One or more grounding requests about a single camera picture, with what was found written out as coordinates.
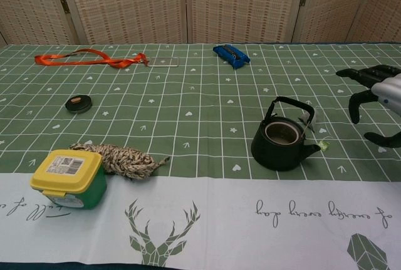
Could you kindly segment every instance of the deer head print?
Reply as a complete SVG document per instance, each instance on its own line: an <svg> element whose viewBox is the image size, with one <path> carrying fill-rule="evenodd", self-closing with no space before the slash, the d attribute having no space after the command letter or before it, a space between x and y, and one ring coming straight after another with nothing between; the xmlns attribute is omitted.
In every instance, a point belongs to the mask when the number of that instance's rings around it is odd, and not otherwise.
<svg viewBox="0 0 401 270"><path fill-rule="evenodd" d="M191 208L189 213L184 210L185 217L187 219L187 225L185 229L180 233L175 233L175 223L173 221L173 227L169 237L159 247L156 247L149 238L148 225L150 220L146 223L144 232L140 231L135 224L135 220L142 211L142 209L139 209L136 206L137 200L132 202L128 210L125 211L125 215L128 217L134 233L134 236L130 236L131 247L136 251L141 252L142 264L164 267L169 256L174 256L184 249L187 241L181 241L181 239L189 232L191 227L196 221L199 220L201 215L198 214L198 208L196 205L192 203L193 209Z"/></svg>

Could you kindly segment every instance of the blue object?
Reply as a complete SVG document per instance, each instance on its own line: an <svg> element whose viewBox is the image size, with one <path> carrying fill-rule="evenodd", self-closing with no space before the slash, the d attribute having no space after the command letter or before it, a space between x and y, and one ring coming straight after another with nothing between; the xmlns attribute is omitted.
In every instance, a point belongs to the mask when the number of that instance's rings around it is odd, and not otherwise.
<svg viewBox="0 0 401 270"><path fill-rule="evenodd" d="M215 46L213 51L217 53L220 58L226 60L230 65L232 65L235 70L244 66L245 62L251 62L248 56L229 44L225 44L224 46Z"/></svg>

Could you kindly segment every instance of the kettle handle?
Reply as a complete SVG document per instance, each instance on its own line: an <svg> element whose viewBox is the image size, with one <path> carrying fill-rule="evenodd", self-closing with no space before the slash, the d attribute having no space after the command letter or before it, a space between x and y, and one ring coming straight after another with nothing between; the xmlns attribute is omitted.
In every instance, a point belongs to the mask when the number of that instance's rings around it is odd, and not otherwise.
<svg viewBox="0 0 401 270"><path fill-rule="evenodd" d="M311 105L303 103L303 102L300 102L300 101L297 101L297 100L294 100L294 99L291 99L291 98L288 98L286 96L278 96L270 104L268 112L266 113L266 116L264 117L264 122L265 123L269 122L269 120L271 118L271 114L272 114L273 109L274 109L274 104L276 102L279 102L279 101L287 103L287 104L290 104L290 105L293 105L295 107L298 107L300 109L303 109L303 110L307 111L309 113L309 118L308 118L308 121L306 121L306 124L308 125L308 124L310 124L312 122L312 119L313 119L313 117L315 115L315 110L313 109L313 107Z"/></svg>

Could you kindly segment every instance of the twine bundle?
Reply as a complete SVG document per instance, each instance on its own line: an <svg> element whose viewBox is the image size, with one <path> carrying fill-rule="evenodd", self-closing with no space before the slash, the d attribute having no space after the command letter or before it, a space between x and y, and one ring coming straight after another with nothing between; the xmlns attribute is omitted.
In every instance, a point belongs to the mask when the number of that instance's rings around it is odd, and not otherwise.
<svg viewBox="0 0 401 270"><path fill-rule="evenodd" d="M152 156L137 149L114 145L76 143L70 149L99 153L103 157L106 174L118 174L131 179L145 179L170 160L170 157L165 157L160 162L155 162Z"/></svg>

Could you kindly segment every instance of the green container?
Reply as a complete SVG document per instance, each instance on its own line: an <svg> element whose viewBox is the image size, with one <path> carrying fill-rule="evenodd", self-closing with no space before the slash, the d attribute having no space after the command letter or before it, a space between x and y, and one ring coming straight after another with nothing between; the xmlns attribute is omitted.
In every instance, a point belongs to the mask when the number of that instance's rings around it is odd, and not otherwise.
<svg viewBox="0 0 401 270"><path fill-rule="evenodd" d="M107 187L102 156L78 150L52 151L33 174L31 187L57 205L91 209Z"/></svg>

